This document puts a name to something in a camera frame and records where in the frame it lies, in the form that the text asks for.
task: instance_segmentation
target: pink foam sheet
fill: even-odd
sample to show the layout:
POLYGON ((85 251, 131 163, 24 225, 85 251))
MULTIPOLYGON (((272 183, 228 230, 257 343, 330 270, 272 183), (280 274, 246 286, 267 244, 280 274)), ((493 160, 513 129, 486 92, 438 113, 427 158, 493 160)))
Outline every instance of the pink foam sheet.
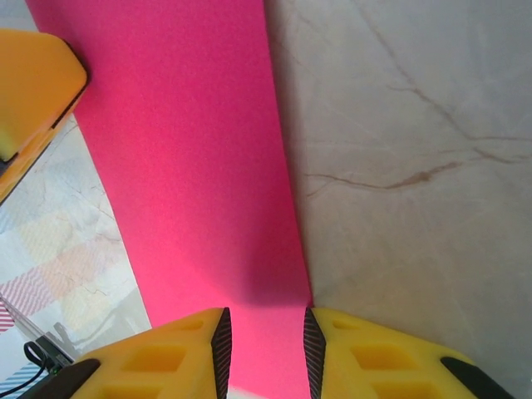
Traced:
POLYGON ((154 326, 229 306, 230 383, 308 397, 311 301, 259 0, 28 0, 91 73, 76 118, 154 326))

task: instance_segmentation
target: table surface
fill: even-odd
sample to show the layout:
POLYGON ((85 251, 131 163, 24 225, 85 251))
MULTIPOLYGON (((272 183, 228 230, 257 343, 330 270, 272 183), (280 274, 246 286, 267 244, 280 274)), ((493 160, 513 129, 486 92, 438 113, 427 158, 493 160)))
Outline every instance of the table surface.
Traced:
MULTIPOLYGON (((532 397, 532 2, 266 3, 316 304, 532 397)), ((0 27, 35 29, 19 0, 0 27)), ((0 292, 74 356, 150 327, 73 119, 0 207, 0 254, 0 292)))

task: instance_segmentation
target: black cable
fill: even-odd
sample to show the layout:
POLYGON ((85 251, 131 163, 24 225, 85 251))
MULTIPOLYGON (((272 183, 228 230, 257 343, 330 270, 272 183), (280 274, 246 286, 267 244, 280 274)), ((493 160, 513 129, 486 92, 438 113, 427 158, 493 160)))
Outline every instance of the black cable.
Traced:
POLYGON ((24 382, 23 384, 19 385, 18 387, 11 388, 9 391, 5 391, 0 393, 0 397, 6 397, 7 395, 11 395, 12 393, 18 391, 19 389, 23 389, 24 387, 27 387, 32 382, 37 380, 42 372, 44 372, 44 369, 47 366, 47 359, 48 356, 45 352, 42 351, 42 349, 34 342, 26 342, 24 344, 24 354, 26 355, 27 360, 32 362, 33 364, 40 366, 41 369, 35 374, 32 378, 24 382))

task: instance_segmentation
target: yellow robot part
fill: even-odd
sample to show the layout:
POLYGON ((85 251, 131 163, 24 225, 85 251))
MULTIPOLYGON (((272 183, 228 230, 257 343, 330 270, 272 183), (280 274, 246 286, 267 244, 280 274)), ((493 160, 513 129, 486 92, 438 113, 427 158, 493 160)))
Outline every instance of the yellow robot part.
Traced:
POLYGON ((0 29, 0 204, 61 129, 87 74, 59 37, 0 29))
POLYGON ((231 347, 229 309, 212 308, 87 353, 37 397, 226 398, 231 347))
POLYGON ((307 309, 312 399, 511 398, 457 351, 325 308, 307 309))

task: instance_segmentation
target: beige marble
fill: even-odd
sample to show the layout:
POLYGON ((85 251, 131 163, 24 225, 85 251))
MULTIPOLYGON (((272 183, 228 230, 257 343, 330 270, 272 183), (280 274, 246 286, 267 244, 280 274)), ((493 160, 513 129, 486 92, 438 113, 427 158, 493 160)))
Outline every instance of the beige marble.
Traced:
POLYGON ((316 304, 532 397, 532 2, 267 11, 316 304))

